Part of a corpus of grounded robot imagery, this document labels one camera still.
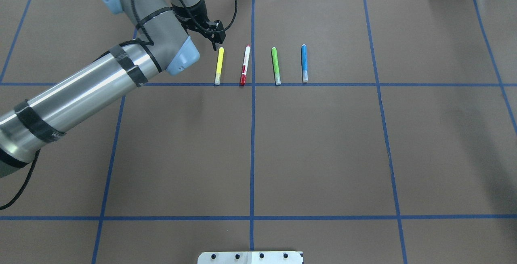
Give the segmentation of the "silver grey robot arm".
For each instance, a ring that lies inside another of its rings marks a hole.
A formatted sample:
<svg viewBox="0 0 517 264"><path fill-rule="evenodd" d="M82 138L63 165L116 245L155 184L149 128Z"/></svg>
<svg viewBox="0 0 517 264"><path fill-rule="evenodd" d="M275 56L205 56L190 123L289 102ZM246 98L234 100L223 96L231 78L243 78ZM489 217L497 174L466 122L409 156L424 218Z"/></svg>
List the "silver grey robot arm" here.
<svg viewBox="0 0 517 264"><path fill-rule="evenodd" d="M102 0L125 13L140 35L111 47L96 61L1 117L1 177L35 160L36 152L102 108L147 84L162 71L179 74L200 58L187 30L213 44L225 39L204 0Z"/></svg>

